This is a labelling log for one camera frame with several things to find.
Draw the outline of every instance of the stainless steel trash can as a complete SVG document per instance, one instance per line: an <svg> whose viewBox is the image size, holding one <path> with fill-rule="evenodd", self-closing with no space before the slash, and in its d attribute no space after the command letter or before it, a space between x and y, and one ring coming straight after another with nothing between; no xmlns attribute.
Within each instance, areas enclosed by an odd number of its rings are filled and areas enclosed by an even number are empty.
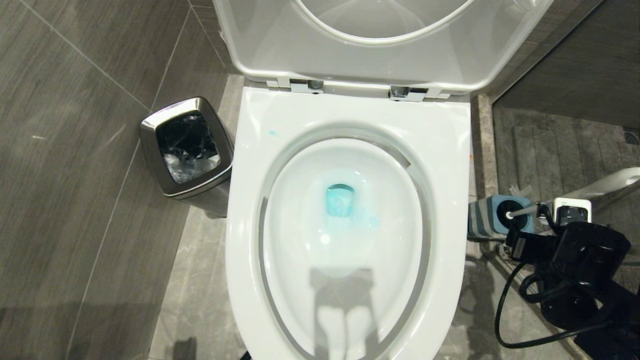
<svg viewBox="0 0 640 360"><path fill-rule="evenodd" d="M149 115L140 124L142 149L162 193L226 217L233 146L203 97Z"/></svg>

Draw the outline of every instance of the toilet rim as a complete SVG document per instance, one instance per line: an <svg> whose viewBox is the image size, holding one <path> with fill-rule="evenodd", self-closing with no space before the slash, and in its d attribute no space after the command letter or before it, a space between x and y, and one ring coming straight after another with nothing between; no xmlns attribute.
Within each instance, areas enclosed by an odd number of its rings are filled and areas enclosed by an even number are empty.
<svg viewBox="0 0 640 360"><path fill-rule="evenodd" d="M461 241L461 245L457 244L457 241L445 243L445 224L449 223L448 220L451 220L452 224L457 223L453 218L459 216L460 206L449 201L453 190L443 186L444 179L437 177L438 169L428 168L419 157L415 159L421 174L429 179L430 187L446 189L430 193L429 204L431 209L439 209L438 213L431 212L428 224L430 237L442 240L431 242L429 265L423 279L424 288L402 334L387 347L386 354L399 355L395 359L403 359L405 356L412 358L416 354L432 357L437 352L453 317L463 272L464 250L460 247L465 246L464 242ZM270 163L278 160L282 161L281 153L272 154L270 158L264 159ZM236 194L233 192L232 183L233 199L229 212L234 216L234 221L229 221L227 225L226 249L227 284L232 303L236 304L232 309L247 348L250 352L255 352L258 360L259 356L263 355L266 359L273 356L282 357L283 354L296 357L299 354L283 335L262 283L258 230L260 214L266 210L266 203L261 195L264 194L262 188L268 175L261 173L253 176L261 181L252 182L253 184L249 185L252 187L251 190L243 188L249 191Z"/></svg>

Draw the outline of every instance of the white toilet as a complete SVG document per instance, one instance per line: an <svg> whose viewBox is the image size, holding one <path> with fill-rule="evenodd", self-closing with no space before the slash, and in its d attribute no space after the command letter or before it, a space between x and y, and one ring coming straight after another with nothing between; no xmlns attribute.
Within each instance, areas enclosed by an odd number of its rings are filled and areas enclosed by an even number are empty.
<svg viewBox="0 0 640 360"><path fill-rule="evenodd" d="M226 240L254 359L434 357L465 260L468 94L551 1L214 0L263 84L243 89Z"/></svg>

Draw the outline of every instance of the black device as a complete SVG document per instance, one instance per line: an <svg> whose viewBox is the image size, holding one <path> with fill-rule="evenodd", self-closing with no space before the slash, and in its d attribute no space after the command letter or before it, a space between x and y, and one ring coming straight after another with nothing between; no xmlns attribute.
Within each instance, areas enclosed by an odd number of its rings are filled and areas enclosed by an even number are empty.
<svg viewBox="0 0 640 360"><path fill-rule="evenodd" d="M576 336L574 342L594 360L640 359L640 294L612 280L630 243L609 227L588 222L557 225L547 216L553 236L521 233L514 225L505 245L520 264L509 276L495 319L499 343L508 348L542 345ZM518 290L527 302L539 304L542 315L565 332L522 343L500 336L504 299L516 274L533 265Z"/></svg>

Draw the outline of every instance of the toilet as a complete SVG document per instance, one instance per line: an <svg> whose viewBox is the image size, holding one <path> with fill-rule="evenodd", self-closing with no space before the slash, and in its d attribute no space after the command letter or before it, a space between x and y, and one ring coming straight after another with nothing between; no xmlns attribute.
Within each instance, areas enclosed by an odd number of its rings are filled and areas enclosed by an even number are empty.
<svg viewBox="0 0 640 360"><path fill-rule="evenodd" d="M214 0L243 88L227 286L253 359L432 359L465 262L469 94L552 0Z"/></svg>

